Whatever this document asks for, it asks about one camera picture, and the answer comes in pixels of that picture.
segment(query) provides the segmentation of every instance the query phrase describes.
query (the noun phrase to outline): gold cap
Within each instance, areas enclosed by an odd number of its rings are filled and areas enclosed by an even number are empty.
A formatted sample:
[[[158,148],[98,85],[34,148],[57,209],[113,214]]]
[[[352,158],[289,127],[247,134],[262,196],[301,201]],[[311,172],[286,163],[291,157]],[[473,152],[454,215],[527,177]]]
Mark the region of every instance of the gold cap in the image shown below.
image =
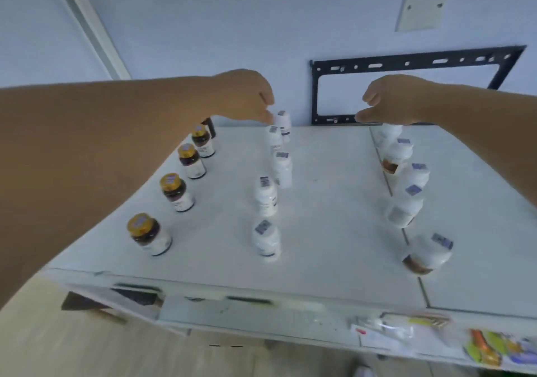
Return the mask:
[[[193,137],[202,137],[207,133],[205,125],[198,125],[195,130],[192,131]]]
[[[168,173],[161,179],[161,188],[164,191],[177,189],[181,185],[181,179],[177,173]]]
[[[151,227],[153,227],[153,219],[147,213],[139,213],[127,223],[127,230],[133,237],[141,237],[147,234]]]
[[[196,149],[192,144],[183,144],[178,149],[180,158],[191,158],[196,153]]]

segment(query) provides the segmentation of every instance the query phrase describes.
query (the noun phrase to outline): tv wall mount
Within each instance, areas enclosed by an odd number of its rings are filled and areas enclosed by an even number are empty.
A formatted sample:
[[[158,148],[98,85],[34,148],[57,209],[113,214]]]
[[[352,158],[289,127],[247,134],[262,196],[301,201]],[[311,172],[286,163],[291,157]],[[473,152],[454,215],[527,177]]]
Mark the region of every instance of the tv wall mount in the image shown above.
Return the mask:
[[[502,48],[476,48],[447,52],[398,54],[389,56],[357,57],[354,59],[321,60],[309,62],[312,69],[312,125],[378,125],[361,124],[354,115],[319,115],[317,113],[317,91],[319,77],[327,74],[397,72],[402,70],[476,67],[498,64],[500,67],[487,88],[497,90],[505,80],[526,46]]]

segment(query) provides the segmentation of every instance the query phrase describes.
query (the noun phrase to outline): wooden floor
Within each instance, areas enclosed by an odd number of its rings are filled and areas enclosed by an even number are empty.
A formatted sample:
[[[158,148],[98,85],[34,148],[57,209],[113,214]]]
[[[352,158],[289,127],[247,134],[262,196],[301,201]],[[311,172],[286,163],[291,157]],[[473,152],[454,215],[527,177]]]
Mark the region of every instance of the wooden floor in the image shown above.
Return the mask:
[[[137,319],[124,326],[61,312],[66,295],[32,278],[0,311],[0,377],[321,377],[368,364],[379,377],[455,377],[460,368],[316,346],[275,343],[233,348],[189,344]]]

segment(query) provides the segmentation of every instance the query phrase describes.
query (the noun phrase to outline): person's right hand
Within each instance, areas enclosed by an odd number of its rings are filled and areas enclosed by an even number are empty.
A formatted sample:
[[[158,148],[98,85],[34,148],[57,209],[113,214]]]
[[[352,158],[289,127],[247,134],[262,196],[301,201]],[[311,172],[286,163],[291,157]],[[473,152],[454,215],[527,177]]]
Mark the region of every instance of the person's right hand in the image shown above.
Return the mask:
[[[274,104],[269,82],[256,71],[231,70],[211,79],[212,95],[216,95],[211,113],[232,120],[254,120],[272,124],[267,106]]]
[[[442,85],[419,77],[390,74],[374,80],[363,96],[371,108],[359,111],[358,122],[408,125],[426,122],[426,109],[438,98]]]

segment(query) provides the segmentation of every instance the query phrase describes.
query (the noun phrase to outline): pill bottle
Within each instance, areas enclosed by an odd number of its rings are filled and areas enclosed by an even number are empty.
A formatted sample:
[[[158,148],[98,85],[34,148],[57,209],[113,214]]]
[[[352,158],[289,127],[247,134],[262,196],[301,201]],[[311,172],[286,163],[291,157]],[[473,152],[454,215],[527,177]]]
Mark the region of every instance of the pill bottle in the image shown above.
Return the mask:
[[[204,124],[207,129],[209,129],[209,132],[211,133],[211,138],[214,138],[216,136],[216,131],[214,130],[213,120],[209,117],[201,121],[201,123]]]
[[[385,149],[390,146],[403,132],[402,125],[382,124],[373,131],[375,146]]]
[[[423,207],[422,189],[411,184],[406,189],[394,192],[386,214],[388,221],[400,229],[407,227]]]
[[[284,143],[289,142],[291,140],[291,115],[285,110],[278,111],[274,115],[274,125],[280,127]]]
[[[291,187],[293,183],[293,163],[289,152],[276,152],[272,156],[275,182],[282,189]]]
[[[281,150],[281,147],[284,143],[283,136],[281,135],[280,129],[276,125],[271,125],[266,128],[267,132],[267,143],[268,148],[271,152],[271,155],[274,155],[275,152]]]
[[[255,221],[252,243],[266,261],[276,261],[281,255],[280,231],[272,221],[261,218]]]
[[[161,178],[162,193],[173,204],[176,211],[189,211],[196,202],[186,191],[186,183],[177,173],[168,173]]]
[[[278,211],[278,190],[272,179],[261,176],[256,180],[255,198],[259,205],[259,215],[270,217]]]
[[[147,213],[140,213],[131,218],[127,223],[127,230],[132,239],[153,257],[160,256],[170,249],[170,235]]]
[[[396,191],[404,190],[411,184],[416,184],[423,189],[429,181],[431,173],[424,163],[411,163],[400,170],[397,185],[395,186]]]
[[[192,142],[202,158],[210,158],[214,155],[211,134],[205,129],[205,125],[198,125],[196,129],[192,131]]]
[[[397,168],[412,156],[413,144],[409,139],[398,138],[386,150],[384,159],[382,159],[382,167],[386,173],[395,174]]]
[[[191,179],[199,179],[207,173],[205,165],[192,144],[182,144],[179,149],[179,161],[185,167],[186,175]]]
[[[434,233],[432,237],[423,234],[410,240],[409,254],[403,264],[410,271],[425,275],[442,266],[451,258],[453,241]]]

